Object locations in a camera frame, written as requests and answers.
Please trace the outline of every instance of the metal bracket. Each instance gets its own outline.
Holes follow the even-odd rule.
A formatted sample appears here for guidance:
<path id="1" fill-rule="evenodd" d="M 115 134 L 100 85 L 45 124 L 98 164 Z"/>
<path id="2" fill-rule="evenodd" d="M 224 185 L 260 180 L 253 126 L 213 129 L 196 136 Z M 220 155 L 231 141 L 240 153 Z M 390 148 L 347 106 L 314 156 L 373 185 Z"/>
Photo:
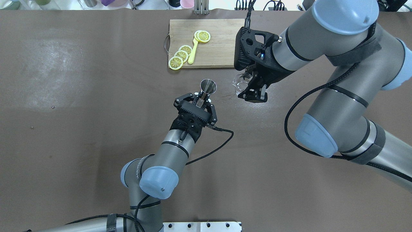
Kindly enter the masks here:
<path id="1" fill-rule="evenodd" d="M 241 222 L 163 223 L 164 232 L 242 232 Z"/>
<path id="2" fill-rule="evenodd" d="M 194 0 L 194 14 L 209 14 L 209 0 Z"/>

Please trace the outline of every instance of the metal plate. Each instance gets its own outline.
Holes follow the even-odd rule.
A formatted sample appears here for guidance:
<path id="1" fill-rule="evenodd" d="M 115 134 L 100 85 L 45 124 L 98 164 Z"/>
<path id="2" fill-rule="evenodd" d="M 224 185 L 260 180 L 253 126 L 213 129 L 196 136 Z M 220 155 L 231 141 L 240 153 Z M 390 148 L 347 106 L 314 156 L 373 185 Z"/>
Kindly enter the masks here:
<path id="1" fill-rule="evenodd" d="M 242 232 L 241 222 L 163 223 L 164 232 Z"/>

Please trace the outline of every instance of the black strap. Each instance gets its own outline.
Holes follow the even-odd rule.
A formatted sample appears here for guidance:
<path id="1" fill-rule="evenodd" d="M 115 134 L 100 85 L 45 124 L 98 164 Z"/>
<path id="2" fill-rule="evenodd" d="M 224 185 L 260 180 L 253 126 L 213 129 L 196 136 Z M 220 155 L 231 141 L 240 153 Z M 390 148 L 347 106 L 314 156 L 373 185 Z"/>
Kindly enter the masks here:
<path id="1" fill-rule="evenodd" d="M 115 213 L 107 216 L 106 232 L 116 232 L 117 215 Z"/>
<path id="2" fill-rule="evenodd" d="M 153 203 L 146 204 L 146 205 L 141 205 L 141 206 L 139 207 L 139 209 L 149 208 L 149 207 L 157 206 L 157 205 L 160 205 L 160 201 L 153 202 Z M 130 206 L 130 209 L 137 209 L 137 206 Z"/>
<path id="3" fill-rule="evenodd" d="M 123 232 L 127 232 L 127 221 L 126 221 L 126 218 L 123 218 Z"/>
<path id="4" fill-rule="evenodd" d="M 375 124 L 375 126 L 376 126 L 376 139 L 373 142 L 373 144 L 360 155 L 354 158 L 348 159 L 349 161 L 352 161 L 357 164 L 367 164 L 372 159 L 377 157 L 379 153 L 382 151 L 385 145 L 385 141 L 386 141 L 385 130 L 378 124 Z"/>
<path id="5" fill-rule="evenodd" d="M 381 27 L 376 27 L 374 34 L 367 40 L 363 41 L 356 48 L 337 56 L 326 56 L 333 66 L 349 65 L 363 61 L 375 52 L 382 49 L 379 41 L 382 37 Z"/>
<path id="6" fill-rule="evenodd" d="M 176 146 L 176 147 L 182 149 L 182 151 L 184 151 L 186 153 L 187 157 L 189 157 L 189 152 L 184 147 L 180 146 L 179 144 L 177 144 L 175 142 L 164 141 L 162 144 L 170 144 L 170 145 Z"/>
<path id="7" fill-rule="evenodd" d="M 301 60 L 303 60 L 303 61 L 307 61 L 307 62 L 313 61 L 312 59 L 306 59 L 305 57 L 299 55 L 298 52 L 292 47 L 292 44 L 290 43 L 290 40 L 289 40 L 289 28 L 286 29 L 285 37 L 286 37 L 286 44 L 288 45 L 289 50 L 290 50 L 297 58 L 299 58 L 299 59 L 301 59 Z"/>
<path id="8" fill-rule="evenodd" d="M 368 139 L 369 134 L 370 134 L 370 122 L 369 122 L 369 120 L 367 120 L 367 119 L 365 119 L 365 120 L 366 120 L 367 128 L 366 128 L 365 136 L 363 137 L 362 141 L 361 141 L 356 147 L 354 147 L 354 148 L 352 148 L 352 149 L 350 149 L 350 150 L 348 150 L 348 151 L 341 152 L 341 153 L 344 153 L 344 154 L 345 154 L 345 153 L 354 152 L 354 151 L 356 151 L 357 149 L 359 149 L 359 147 L 361 147 L 361 146 L 366 142 L 366 140 Z"/>
<path id="9" fill-rule="evenodd" d="M 367 108 L 367 107 L 369 106 L 369 103 L 368 103 L 365 99 L 363 99 L 363 98 L 361 98 L 360 96 L 352 93 L 352 92 L 349 91 L 349 90 L 346 90 L 346 89 L 344 89 L 344 88 L 342 88 L 342 87 L 339 87 L 339 86 L 337 86 L 337 85 L 331 85 L 331 86 L 329 86 L 328 88 L 329 88 L 329 89 L 332 89 L 332 90 L 336 90 L 336 91 L 338 91 L 338 92 L 340 92 L 340 93 L 342 93 L 342 94 L 345 94 L 346 96 L 348 96 L 348 97 L 350 97 L 350 98 L 352 98 L 352 99 L 355 99 L 355 101 L 361 103 L 365 108 Z"/>

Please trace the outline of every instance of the table surface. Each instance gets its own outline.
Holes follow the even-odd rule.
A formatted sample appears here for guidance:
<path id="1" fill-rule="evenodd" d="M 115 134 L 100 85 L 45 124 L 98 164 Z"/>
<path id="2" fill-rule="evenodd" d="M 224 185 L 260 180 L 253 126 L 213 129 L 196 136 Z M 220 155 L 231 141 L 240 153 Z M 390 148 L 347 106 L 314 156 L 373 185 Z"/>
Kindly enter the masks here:
<path id="1" fill-rule="evenodd" d="M 252 28 L 282 32 L 301 12 L 254 12 Z M 272 85 L 265 104 L 234 94 L 234 69 L 167 68 L 170 19 L 244 18 L 213 10 L 0 13 L 0 225 L 39 230 L 128 211 L 119 173 L 155 153 L 177 116 L 175 97 L 218 85 L 217 126 L 235 136 L 183 171 L 162 202 L 165 221 L 241 221 L 244 232 L 400 232 L 412 228 L 412 195 L 366 166 L 315 157 L 288 142 L 283 120 L 334 67 L 321 57 Z M 379 23 L 412 47 L 412 14 Z M 412 144 L 412 81 L 380 92 L 366 117 Z M 315 96 L 290 118 L 295 130 Z M 204 129 L 191 159 L 227 133 Z"/>

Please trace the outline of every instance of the metal jigger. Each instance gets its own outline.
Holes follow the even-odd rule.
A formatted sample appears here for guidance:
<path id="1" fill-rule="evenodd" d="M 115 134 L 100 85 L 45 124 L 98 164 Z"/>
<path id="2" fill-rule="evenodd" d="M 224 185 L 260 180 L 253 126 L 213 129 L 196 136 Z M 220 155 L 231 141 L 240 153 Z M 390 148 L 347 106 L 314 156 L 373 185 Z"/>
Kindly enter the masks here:
<path id="1" fill-rule="evenodd" d="M 201 108 L 203 103 L 209 99 L 209 96 L 216 92 L 217 89 L 216 83 L 211 79 L 204 79 L 200 82 L 200 93 L 199 100 L 196 103 L 196 106 Z"/>

